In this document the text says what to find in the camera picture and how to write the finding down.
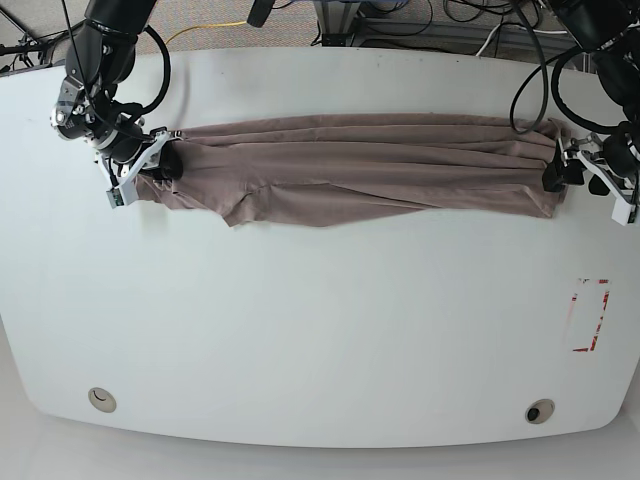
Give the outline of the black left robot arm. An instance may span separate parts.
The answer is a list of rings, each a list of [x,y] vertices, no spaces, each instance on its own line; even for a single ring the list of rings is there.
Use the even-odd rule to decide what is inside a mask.
[[[595,196],[613,195],[612,219],[621,225],[639,221],[639,3],[637,1],[550,1],[550,10],[576,45],[558,57],[550,89],[554,103],[575,125],[588,131],[582,139],[556,144],[543,174],[547,192],[586,184]],[[607,96],[623,110],[615,126],[587,120],[560,95],[564,65],[587,54]]]

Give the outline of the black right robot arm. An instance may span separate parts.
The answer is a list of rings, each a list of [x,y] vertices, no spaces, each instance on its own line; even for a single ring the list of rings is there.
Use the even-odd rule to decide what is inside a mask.
[[[175,151],[181,134],[160,127],[146,133],[144,117],[163,102],[171,80],[165,42],[149,20],[154,1],[91,1],[77,33],[69,30],[66,76],[51,113],[51,125],[65,140],[81,139],[95,151],[95,162],[108,182],[113,208],[139,199],[136,178],[178,180],[183,164]],[[121,103],[117,87],[132,72],[139,36],[148,34],[162,57],[162,82],[147,105]]]

